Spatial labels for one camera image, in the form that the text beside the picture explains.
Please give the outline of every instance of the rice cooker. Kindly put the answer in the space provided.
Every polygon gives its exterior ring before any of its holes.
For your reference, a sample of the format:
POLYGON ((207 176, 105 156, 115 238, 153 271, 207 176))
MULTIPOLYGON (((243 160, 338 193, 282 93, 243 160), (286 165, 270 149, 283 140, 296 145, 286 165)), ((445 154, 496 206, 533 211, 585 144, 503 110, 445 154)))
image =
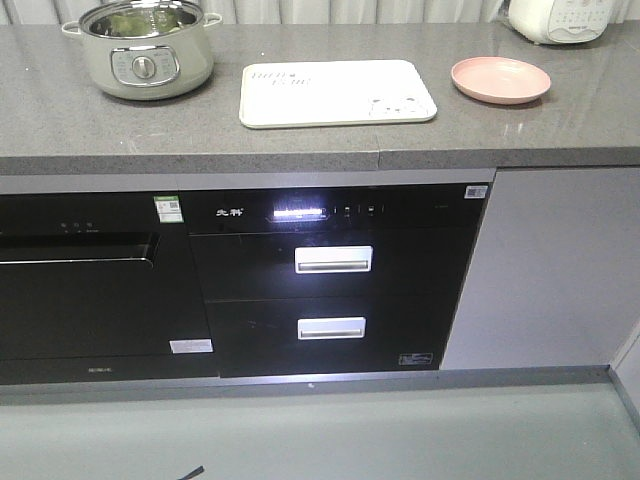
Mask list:
POLYGON ((157 100, 193 90, 213 71, 205 29, 222 22, 188 1, 125 0, 62 25, 82 41, 93 82, 108 94, 157 100))
POLYGON ((602 35, 614 0, 511 0, 509 23, 534 43, 583 43, 602 35))

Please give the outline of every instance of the pink plate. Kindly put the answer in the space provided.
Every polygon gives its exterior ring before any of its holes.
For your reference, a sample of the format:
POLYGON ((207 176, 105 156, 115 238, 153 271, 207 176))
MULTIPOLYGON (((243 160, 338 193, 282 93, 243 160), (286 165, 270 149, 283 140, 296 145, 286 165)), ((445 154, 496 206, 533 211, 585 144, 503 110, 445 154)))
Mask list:
POLYGON ((502 57, 475 57, 456 63, 451 78, 461 92, 483 102, 526 103, 551 87, 551 79, 530 63, 502 57))

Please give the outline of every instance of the oven handle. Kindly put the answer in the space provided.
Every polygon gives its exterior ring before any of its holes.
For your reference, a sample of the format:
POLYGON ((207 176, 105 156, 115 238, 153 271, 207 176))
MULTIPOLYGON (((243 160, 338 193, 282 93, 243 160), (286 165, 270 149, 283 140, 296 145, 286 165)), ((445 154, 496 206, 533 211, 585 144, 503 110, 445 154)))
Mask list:
POLYGON ((146 262, 153 267, 155 232, 0 236, 0 265, 146 262))
POLYGON ((301 318, 298 340, 339 340, 364 338, 365 317, 301 318))
POLYGON ((296 273, 353 273, 371 271, 373 247, 298 247, 295 250, 296 273))

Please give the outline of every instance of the gray floor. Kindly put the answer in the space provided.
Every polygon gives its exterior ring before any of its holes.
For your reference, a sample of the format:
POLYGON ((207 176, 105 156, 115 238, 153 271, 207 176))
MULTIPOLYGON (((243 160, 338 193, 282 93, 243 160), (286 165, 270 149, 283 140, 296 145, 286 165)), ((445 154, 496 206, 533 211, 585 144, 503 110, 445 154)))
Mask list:
POLYGON ((0 407, 6 479, 640 478, 610 384, 0 407))

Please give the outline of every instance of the black oven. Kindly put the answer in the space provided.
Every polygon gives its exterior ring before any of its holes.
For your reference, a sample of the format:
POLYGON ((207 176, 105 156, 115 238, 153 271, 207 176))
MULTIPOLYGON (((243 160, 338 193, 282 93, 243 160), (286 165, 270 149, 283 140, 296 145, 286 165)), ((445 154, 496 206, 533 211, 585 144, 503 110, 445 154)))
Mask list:
POLYGON ((0 197, 0 383, 217 376, 178 197, 0 197))
POLYGON ((437 369, 487 189, 182 193, 221 376, 437 369))

